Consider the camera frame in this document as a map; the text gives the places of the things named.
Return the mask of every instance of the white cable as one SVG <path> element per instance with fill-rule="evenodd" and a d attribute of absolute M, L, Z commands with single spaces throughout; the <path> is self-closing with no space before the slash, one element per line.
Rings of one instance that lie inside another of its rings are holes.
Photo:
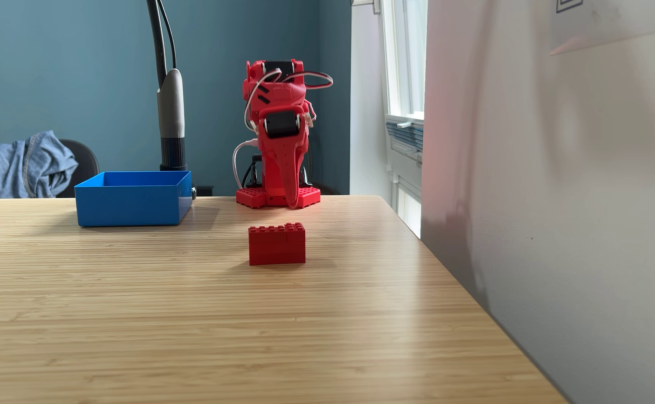
<path fill-rule="evenodd" d="M 325 80 L 328 81 L 328 83 L 317 84 L 315 86 L 305 84 L 305 88 L 307 88 L 308 90 L 317 90 L 318 88 L 328 88 L 332 86 L 332 77 L 330 77 L 328 74 L 321 73 L 321 72 L 311 72 L 311 71 L 290 73 L 286 75 L 284 78 L 282 78 L 282 80 L 280 80 L 280 83 L 284 83 L 285 81 L 290 80 L 291 78 L 300 77 L 300 76 L 314 76 L 314 77 L 324 78 Z"/>
<path fill-rule="evenodd" d="M 233 175 L 235 175 L 235 181 L 238 183 L 238 189 L 243 188 L 243 184 L 240 183 L 240 178 L 238 177 L 238 167 L 235 163 L 235 158 L 238 156 L 238 150 L 242 146 L 254 146 L 258 147 L 258 140 L 257 139 L 251 139 L 245 142 L 240 143 L 236 148 L 235 151 L 233 151 Z"/>
<path fill-rule="evenodd" d="M 250 132 L 258 133 L 258 132 L 255 132 L 255 129 L 254 129 L 254 128 L 252 128 L 252 127 L 250 127 L 250 126 L 248 125 L 248 110 L 250 109 L 250 101 L 253 100 L 253 96 L 255 95 L 255 91 L 258 89 L 258 87 L 260 87 L 260 85 L 261 85 L 261 84 L 262 84 L 262 83 L 263 83 L 267 78 L 269 78 L 270 76 L 274 76 L 275 73 L 277 73 L 278 77 L 275 78 L 273 81 L 278 81 L 278 79 L 280 78 L 280 76 L 282 76 L 282 70 L 280 70 L 280 69 L 270 70 L 268 73 L 263 74 L 263 77 L 260 77 L 260 80 L 258 80 L 258 81 L 255 83 L 255 87 L 253 87 L 253 89 L 250 91 L 250 96 L 248 97 L 248 102 L 245 104 L 245 112 L 243 112 L 243 121 L 245 121 L 245 127 L 248 128 L 248 130 L 249 130 Z"/>

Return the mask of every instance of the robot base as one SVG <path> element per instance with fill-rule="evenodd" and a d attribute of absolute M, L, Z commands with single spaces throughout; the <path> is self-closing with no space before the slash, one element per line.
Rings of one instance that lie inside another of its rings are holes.
<path fill-rule="evenodd" d="M 235 202 L 252 209 L 263 206 L 287 206 L 284 196 L 268 196 L 265 188 L 243 188 L 235 192 Z M 299 188 L 296 209 L 306 208 L 320 202 L 320 190 L 317 188 Z"/>

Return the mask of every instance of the black office chair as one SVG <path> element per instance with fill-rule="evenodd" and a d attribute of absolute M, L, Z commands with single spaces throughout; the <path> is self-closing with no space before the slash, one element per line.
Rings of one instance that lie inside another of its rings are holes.
<path fill-rule="evenodd" d="M 57 198 L 75 198 L 75 191 L 73 190 L 73 187 L 97 175 L 100 172 L 98 170 L 98 159 L 95 158 L 95 154 L 90 151 L 88 146 L 81 142 L 67 139 L 60 139 L 60 142 L 73 152 L 75 161 L 78 162 L 78 168 L 76 168 L 73 172 L 73 176 L 70 178 L 70 184 L 68 184 L 68 188 L 65 188 L 65 190 L 57 196 Z"/>

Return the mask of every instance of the window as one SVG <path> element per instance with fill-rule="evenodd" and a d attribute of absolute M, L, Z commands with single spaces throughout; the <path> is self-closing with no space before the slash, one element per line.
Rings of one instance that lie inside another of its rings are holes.
<path fill-rule="evenodd" d="M 427 0 L 381 0 L 392 208 L 420 237 Z"/>
<path fill-rule="evenodd" d="M 424 118 L 427 0 L 382 0 L 388 115 Z"/>
<path fill-rule="evenodd" d="M 397 216 L 400 216 L 415 236 L 420 238 L 420 219 L 422 217 L 420 199 L 401 186 L 398 187 L 397 193 Z"/>

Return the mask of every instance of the white wall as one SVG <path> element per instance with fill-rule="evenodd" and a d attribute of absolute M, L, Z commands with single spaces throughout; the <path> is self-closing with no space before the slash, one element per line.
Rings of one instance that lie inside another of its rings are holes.
<path fill-rule="evenodd" d="M 390 203 L 386 170 L 379 16 L 372 5 L 354 6 L 350 51 L 350 194 L 377 195 Z"/>
<path fill-rule="evenodd" d="M 422 240 L 575 403 L 655 404 L 655 34 L 429 7 Z"/>

